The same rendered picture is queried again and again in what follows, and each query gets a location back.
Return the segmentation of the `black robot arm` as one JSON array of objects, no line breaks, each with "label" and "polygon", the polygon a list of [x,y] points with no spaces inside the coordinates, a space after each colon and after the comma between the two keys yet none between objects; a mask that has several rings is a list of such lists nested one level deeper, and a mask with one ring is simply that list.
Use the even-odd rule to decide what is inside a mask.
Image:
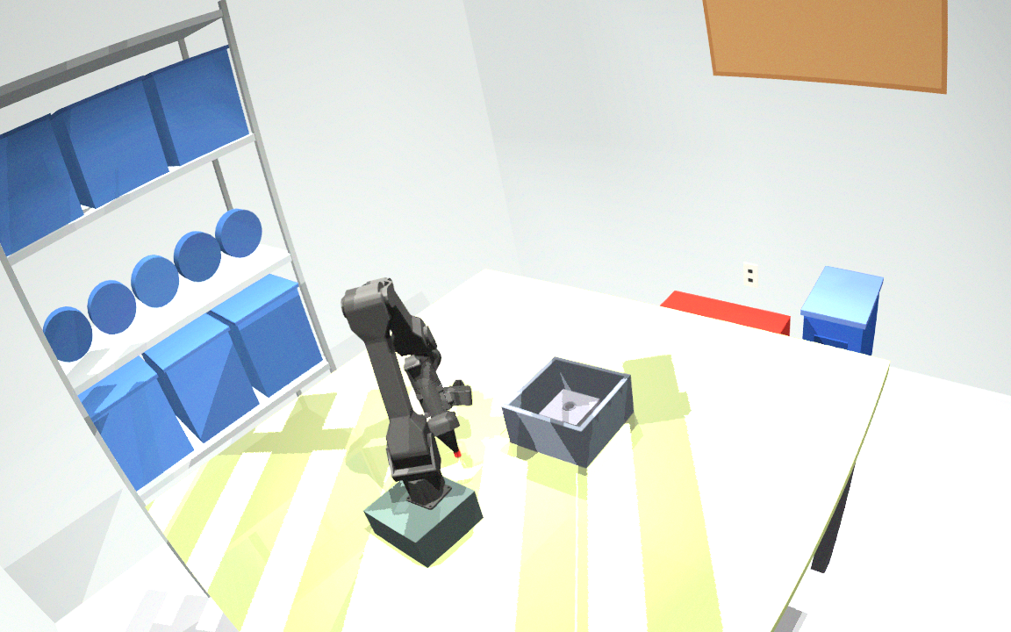
[{"label": "black robot arm", "polygon": [[[404,480],[409,493],[406,501],[432,511],[452,491],[452,485],[444,484],[436,437],[424,413],[413,411],[397,358],[409,355],[405,357],[404,371],[413,389],[436,383],[442,355],[432,329],[409,313],[394,291],[390,277],[370,280],[345,291],[341,309],[349,328],[365,343],[388,412],[386,451],[391,477],[396,483]],[[449,403],[473,407],[472,387],[461,378],[439,391],[439,397],[444,412],[450,411]]]}]

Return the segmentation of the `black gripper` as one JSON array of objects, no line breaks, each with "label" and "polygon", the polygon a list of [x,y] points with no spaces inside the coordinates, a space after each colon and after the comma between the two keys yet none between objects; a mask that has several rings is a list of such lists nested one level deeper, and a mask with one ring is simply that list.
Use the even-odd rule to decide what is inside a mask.
[{"label": "black gripper", "polygon": [[[432,431],[434,437],[438,437],[439,441],[456,453],[460,451],[460,447],[458,447],[458,442],[456,441],[455,428],[460,427],[460,421],[458,421],[455,411],[444,412],[439,391],[444,391],[444,385],[442,385],[439,379],[436,383],[427,385],[427,387],[413,389],[416,399],[419,401],[422,411],[424,411],[426,419],[428,419],[427,425],[430,431]],[[429,417],[432,417],[432,419],[429,419]]]}]

